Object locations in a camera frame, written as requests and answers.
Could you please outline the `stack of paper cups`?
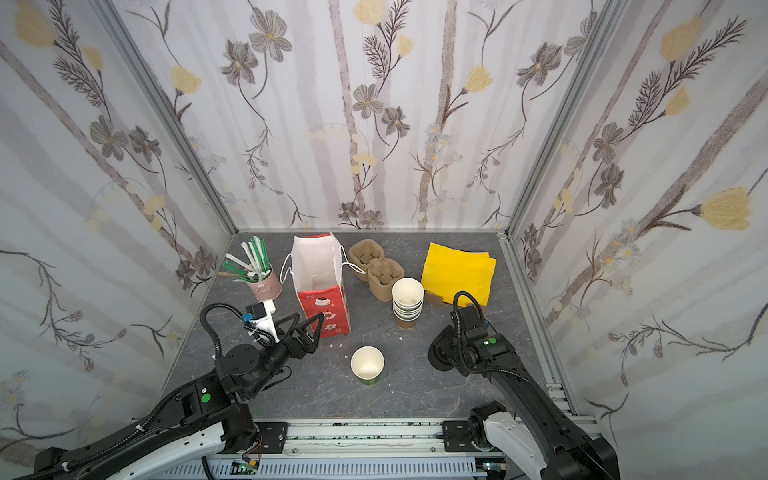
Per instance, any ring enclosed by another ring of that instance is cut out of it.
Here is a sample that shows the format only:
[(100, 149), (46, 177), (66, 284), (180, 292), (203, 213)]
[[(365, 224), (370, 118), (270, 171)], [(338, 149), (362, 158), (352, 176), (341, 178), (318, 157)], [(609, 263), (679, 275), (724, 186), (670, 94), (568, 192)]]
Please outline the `stack of paper cups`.
[(422, 313), (425, 290), (413, 278), (402, 278), (392, 288), (393, 313), (396, 324), (403, 329), (413, 328)]

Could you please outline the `brown pulp cup carrier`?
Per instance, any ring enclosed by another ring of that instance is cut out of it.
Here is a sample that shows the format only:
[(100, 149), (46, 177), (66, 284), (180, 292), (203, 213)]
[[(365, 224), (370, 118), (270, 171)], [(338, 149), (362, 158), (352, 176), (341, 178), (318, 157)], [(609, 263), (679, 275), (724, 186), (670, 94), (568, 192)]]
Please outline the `brown pulp cup carrier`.
[(368, 284), (370, 292), (382, 302), (393, 299), (394, 284), (405, 277), (403, 267), (385, 256), (383, 247), (372, 239), (363, 239), (349, 250), (349, 259), (362, 273), (355, 272), (359, 280)]

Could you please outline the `yellow napkin stack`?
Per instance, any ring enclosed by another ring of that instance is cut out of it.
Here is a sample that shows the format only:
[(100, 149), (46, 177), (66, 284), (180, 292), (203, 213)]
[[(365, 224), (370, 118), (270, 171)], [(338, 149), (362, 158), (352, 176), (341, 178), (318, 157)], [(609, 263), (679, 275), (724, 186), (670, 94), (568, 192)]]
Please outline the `yellow napkin stack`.
[(496, 262), (488, 252), (465, 252), (431, 243), (421, 284), (444, 303), (451, 303), (457, 292), (466, 291), (486, 307)]

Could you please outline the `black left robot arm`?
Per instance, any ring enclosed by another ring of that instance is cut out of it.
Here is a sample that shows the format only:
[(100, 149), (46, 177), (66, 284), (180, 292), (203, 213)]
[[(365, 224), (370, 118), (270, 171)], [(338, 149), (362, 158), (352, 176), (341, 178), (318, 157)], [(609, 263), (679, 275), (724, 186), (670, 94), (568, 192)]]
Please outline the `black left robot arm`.
[[(240, 344), (225, 352), (210, 324), (213, 310), (239, 317), (256, 337), (255, 344)], [(282, 382), (289, 359), (314, 353), (320, 343), (325, 317), (318, 313), (301, 319), (294, 313), (275, 324), (273, 331), (253, 324), (256, 307), (244, 311), (222, 302), (205, 306), (199, 315), (214, 347), (213, 369), (175, 388), (148, 414), (123, 429), (89, 445), (66, 450), (51, 447), (35, 458), (33, 479), (106, 479), (185, 437), (210, 427), (222, 432), (216, 441), (224, 453), (253, 445), (260, 437), (248, 404), (258, 394)]]

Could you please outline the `pink straw holder cup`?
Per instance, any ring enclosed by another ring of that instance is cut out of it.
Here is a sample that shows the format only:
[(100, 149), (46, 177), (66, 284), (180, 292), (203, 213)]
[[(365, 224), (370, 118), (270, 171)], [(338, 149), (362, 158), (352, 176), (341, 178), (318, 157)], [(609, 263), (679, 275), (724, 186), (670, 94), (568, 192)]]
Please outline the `pink straw holder cup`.
[(282, 283), (275, 271), (270, 272), (264, 280), (248, 282), (247, 285), (254, 297), (261, 302), (275, 300), (282, 293)]

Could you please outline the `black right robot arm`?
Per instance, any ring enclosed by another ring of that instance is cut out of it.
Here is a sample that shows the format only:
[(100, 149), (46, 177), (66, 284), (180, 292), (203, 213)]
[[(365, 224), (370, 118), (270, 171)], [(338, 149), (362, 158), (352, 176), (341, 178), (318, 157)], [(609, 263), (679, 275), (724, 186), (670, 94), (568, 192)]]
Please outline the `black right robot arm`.
[(432, 341), (428, 360), (438, 371), (479, 375), (499, 390), (506, 403), (472, 410), (471, 442), (496, 448), (530, 479), (618, 479), (614, 447), (591, 438), (531, 377), (512, 343), (491, 332), (478, 301), (459, 291), (452, 301), (451, 324)]

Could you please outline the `red white paper bag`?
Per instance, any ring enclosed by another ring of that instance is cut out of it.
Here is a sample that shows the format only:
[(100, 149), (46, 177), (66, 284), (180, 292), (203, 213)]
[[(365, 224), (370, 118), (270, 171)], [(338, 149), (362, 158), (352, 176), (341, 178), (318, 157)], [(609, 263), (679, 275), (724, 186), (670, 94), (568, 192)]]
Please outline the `red white paper bag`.
[(348, 260), (339, 240), (328, 233), (309, 237), (295, 236), (291, 251), (280, 270), (281, 283), (288, 277), (292, 279), (305, 316), (324, 316), (322, 338), (351, 332), (343, 279), (344, 266), (356, 273), (363, 272)]

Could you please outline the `stack of black lids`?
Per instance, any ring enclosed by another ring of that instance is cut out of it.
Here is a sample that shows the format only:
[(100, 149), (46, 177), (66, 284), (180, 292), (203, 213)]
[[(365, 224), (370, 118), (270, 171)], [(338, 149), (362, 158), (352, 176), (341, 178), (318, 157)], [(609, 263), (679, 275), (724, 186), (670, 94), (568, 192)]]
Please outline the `stack of black lids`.
[(446, 326), (432, 340), (428, 349), (430, 365), (438, 371), (450, 371), (462, 367), (460, 338), (452, 326)]

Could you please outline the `green paper coffee cup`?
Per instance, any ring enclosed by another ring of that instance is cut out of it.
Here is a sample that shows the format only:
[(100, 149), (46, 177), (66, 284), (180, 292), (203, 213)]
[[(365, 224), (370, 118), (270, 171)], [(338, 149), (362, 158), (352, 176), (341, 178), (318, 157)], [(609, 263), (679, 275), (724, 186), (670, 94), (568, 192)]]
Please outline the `green paper coffee cup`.
[(374, 385), (385, 366), (383, 353), (376, 347), (363, 346), (357, 349), (350, 360), (353, 375), (365, 385)]

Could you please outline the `brown cardboard napkin holder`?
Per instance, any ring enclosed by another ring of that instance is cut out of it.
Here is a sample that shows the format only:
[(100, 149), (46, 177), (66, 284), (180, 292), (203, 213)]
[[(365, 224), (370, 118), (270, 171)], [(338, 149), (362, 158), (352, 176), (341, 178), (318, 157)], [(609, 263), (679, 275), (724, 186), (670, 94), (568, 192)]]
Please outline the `brown cardboard napkin holder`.
[(445, 300), (442, 296), (437, 295), (431, 291), (426, 290), (424, 294), (424, 302), (428, 304), (434, 304), (434, 305), (441, 305), (441, 304), (447, 304), (448, 301)]

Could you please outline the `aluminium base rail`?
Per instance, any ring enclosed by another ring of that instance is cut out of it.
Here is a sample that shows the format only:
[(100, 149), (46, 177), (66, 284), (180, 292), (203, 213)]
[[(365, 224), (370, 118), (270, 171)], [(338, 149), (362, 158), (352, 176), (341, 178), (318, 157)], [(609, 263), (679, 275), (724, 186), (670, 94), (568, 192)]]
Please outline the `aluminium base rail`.
[(118, 479), (615, 479), (601, 439), (544, 454), (508, 412), (485, 419), (263, 422), (257, 448), (218, 452), (213, 429), (116, 473)]

